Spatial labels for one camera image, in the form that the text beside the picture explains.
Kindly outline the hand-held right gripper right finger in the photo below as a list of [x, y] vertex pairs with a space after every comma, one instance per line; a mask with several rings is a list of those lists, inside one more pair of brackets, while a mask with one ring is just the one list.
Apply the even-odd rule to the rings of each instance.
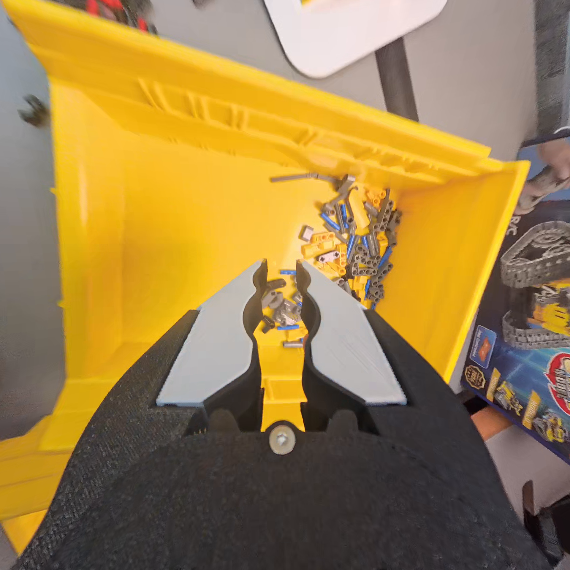
[[300, 406], [304, 430], [325, 431], [339, 411], [375, 432], [371, 410], [408, 403], [369, 321], [367, 310], [309, 262], [296, 264], [304, 344]]

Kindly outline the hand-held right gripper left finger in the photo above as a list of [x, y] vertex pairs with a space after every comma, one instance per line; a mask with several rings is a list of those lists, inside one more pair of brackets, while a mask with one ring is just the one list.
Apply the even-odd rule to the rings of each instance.
[[267, 273], [267, 260], [257, 260], [197, 308], [157, 406], [202, 409], [206, 418], [227, 410], [241, 431], [260, 431], [264, 390], [254, 332]]

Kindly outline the heap of mixed lego parts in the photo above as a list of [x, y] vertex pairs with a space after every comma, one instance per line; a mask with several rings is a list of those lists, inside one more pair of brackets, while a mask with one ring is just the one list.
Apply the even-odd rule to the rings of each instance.
[[271, 173], [264, 182], [263, 246], [267, 247], [267, 296], [280, 304], [263, 310], [256, 336], [263, 348], [301, 351], [308, 333], [297, 288], [296, 263], [307, 262], [364, 308], [376, 308], [393, 265], [402, 215], [389, 189], [367, 186], [354, 174], [316, 170]]

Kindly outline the yellow storage bin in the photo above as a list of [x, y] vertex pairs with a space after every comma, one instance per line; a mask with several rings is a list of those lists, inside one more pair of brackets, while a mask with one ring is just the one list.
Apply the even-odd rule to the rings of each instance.
[[390, 189], [403, 213], [377, 312], [452, 378], [530, 169], [486, 146], [50, 1], [5, 1], [47, 72], [66, 381], [1, 443], [1, 523], [18, 553], [88, 421], [188, 310], [324, 232], [323, 181]]

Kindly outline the lego set box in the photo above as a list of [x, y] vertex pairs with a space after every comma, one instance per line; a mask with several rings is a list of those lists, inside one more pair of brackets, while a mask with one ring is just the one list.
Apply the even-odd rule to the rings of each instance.
[[479, 307], [461, 384], [569, 463], [569, 126], [530, 166]]

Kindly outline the pile of lego pins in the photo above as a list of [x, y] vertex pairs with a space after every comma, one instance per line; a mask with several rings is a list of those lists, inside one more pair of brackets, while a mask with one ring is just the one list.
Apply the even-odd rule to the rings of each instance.
[[[154, 9], [151, 1], [55, 1], [55, 3], [158, 35], [156, 25], [153, 23]], [[35, 95], [26, 95], [24, 101], [28, 107], [25, 110], [18, 110], [20, 119], [36, 128], [47, 124], [49, 117], [47, 105]]]

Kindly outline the white board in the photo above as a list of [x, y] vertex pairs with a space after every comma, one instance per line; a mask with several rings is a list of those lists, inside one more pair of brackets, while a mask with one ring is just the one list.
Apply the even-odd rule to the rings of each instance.
[[447, 1], [264, 1], [290, 65], [324, 79], [436, 18]]

